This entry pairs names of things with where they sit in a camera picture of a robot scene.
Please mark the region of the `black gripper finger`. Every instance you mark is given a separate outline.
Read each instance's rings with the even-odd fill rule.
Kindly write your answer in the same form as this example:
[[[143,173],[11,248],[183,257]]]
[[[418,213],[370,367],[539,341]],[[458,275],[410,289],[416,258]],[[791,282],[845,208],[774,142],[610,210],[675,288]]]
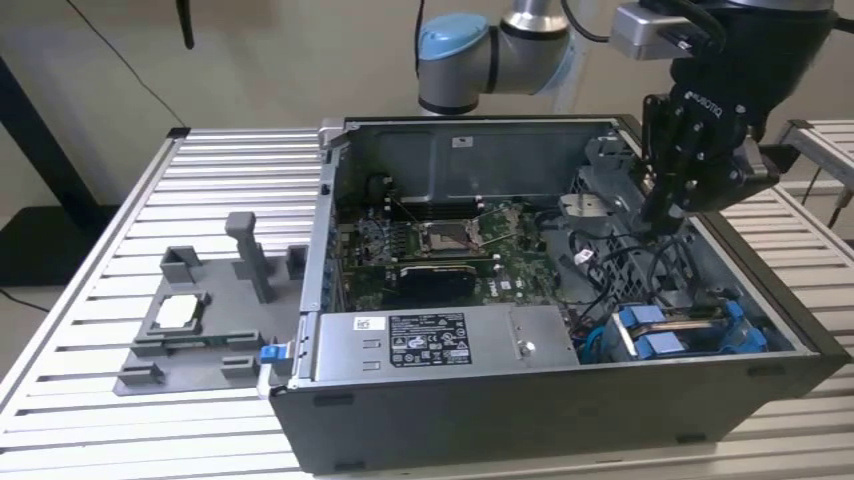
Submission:
[[[682,222],[687,170],[697,153],[698,133],[685,103],[669,95],[648,95],[643,103],[642,154],[651,168],[652,188],[640,211],[648,236],[673,234]]]
[[[781,146],[759,145],[746,139],[730,155],[697,160],[687,176],[677,181],[666,210],[667,218],[682,219],[719,212],[774,187],[781,180]]]

